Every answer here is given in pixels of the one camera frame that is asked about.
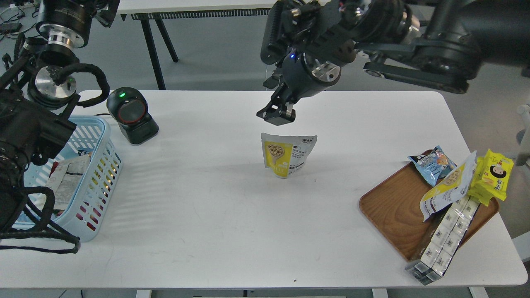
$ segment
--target white table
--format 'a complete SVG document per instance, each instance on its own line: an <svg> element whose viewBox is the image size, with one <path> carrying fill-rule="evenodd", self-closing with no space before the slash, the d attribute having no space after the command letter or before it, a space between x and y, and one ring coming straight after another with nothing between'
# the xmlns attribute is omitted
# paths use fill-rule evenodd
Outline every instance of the white table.
<svg viewBox="0 0 530 298"><path fill-rule="evenodd" d="M439 93L326 91L280 127L255 116L272 92L143 94L160 126L153 139L132 146L106 116L123 168L99 234L75 255L2 251L0 287L423 287L358 203L408 155L435 145L456 162L469 154ZM318 141L302 170L279 179L263 166L262 132ZM497 214L429 286L526 280Z"/></svg>
<svg viewBox="0 0 530 298"><path fill-rule="evenodd" d="M120 0L118 13L271 8L275 2L276 0ZM329 0L320 0L319 2L323 5L329 2Z"/></svg>
<svg viewBox="0 0 530 298"><path fill-rule="evenodd" d="M182 16L179 13L193 11L195 14L186 17L210 17L208 11L216 11L215 16L240 16L240 15L267 15L269 9L274 5L274 0L121 0L118 6L118 14L122 15L123 20L127 14L131 14L133 20L140 20L144 33L147 50L153 65L153 71L159 90L166 90L164 76L158 61L158 53L153 40L149 20L155 20L155 23L164 40L167 50L173 60L178 62L179 58L173 47L163 19L176 19Z"/></svg>

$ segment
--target packaged snack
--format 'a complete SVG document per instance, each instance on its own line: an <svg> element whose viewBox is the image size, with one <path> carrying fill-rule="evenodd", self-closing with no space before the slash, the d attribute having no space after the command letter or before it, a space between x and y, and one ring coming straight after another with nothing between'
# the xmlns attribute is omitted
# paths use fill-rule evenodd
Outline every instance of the packaged snack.
<svg viewBox="0 0 530 298"><path fill-rule="evenodd" d="M266 168L280 178L301 169L316 144L316 136L275 136L262 133L261 148Z"/></svg>
<svg viewBox="0 0 530 298"><path fill-rule="evenodd" d="M420 209L423 221L426 221L431 214L466 196L475 171L475 156L476 151L421 198Z"/></svg>
<svg viewBox="0 0 530 298"><path fill-rule="evenodd" d="M408 158L431 186L435 186L438 179L446 177L456 168L456 164L444 154L440 146L436 146L429 154Z"/></svg>
<svg viewBox="0 0 530 298"><path fill-rule="evenodd" d="M511 159L488 150L484 157L478 158L469 195L486 206L492 197L504 201L513 167Z"/></svg>

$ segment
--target cable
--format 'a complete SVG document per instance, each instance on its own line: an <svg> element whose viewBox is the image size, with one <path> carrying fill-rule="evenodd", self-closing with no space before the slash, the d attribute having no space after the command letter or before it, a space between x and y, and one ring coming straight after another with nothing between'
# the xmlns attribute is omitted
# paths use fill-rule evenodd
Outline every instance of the cable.
<svg viewBox="0 0 530 298"><path fill-rule="evenodd" d="M63 296L64 293L66 293L67 290L68 290L68 289L66 289L66 290L61 294L61 296ZM59 296L59 297L57 297L57 298L61 298L61 296Z"/></svg>

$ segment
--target cartoon face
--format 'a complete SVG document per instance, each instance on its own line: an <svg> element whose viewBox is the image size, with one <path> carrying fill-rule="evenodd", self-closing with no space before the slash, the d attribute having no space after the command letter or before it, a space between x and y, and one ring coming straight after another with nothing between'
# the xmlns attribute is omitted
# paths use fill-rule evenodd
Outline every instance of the cartoon face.
<svg viewBox="0 0 530 298"><path fill-rule="evenodd" d="M504 171L501 167L499 167L499 166L494 166L493 169L491 169L491 171L492 171L493 173L495 173L495 174L499 174L499 175L502 175L502 174L504 174L504 172L505 172L505 171Z"/></svg>

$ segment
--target table leg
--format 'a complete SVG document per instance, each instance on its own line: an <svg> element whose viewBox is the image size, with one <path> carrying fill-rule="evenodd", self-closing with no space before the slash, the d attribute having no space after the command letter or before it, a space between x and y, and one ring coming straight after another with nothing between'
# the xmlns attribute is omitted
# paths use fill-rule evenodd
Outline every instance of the table leg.
<svg viewBox="0 0 530 298"><path fill-rule="evenodd" d="M151 298L152 290L136 290L136 298Z"/></svg>
<svg viewBox="0 0 530 298"><path fill-rule="evenodd" d="M484 287L469 287L473 298L488 298L488 293Z"/></svg>
<svg viewBox="0 0 530 298"><path fill-rule="evenodd" d="M162 38L164 39L164 43L166 44L167 50L169 51L169 55L171 55L171 59L173 59L173 62L178 62L179 58L176 55L175 48L173 48L173 43L169 38L164 22L162 21L162 19L156 19L155 22L158 26L158 30L160 30Z"/></svg>
<svg viewBox="0 0 530 298"><path fill-rule="evenodd" d="M144 30L145 43L147 44L147 50L149 51L149 57L151 58L151 64L153 65L153 71L155 72L158 89L166 90L164 76L160 69L160 62L158 61L158 54L156 53L155 42L153 40L153 34L151 33L149 20L140 20L140 22L142 23L142 30Z"/></svg>
<svg viewBox="0 0 530 298"><path fill-rule="evenodd" d="M388 298L388 292L385 288L373 288L372 296L374 298Z"/></svg>

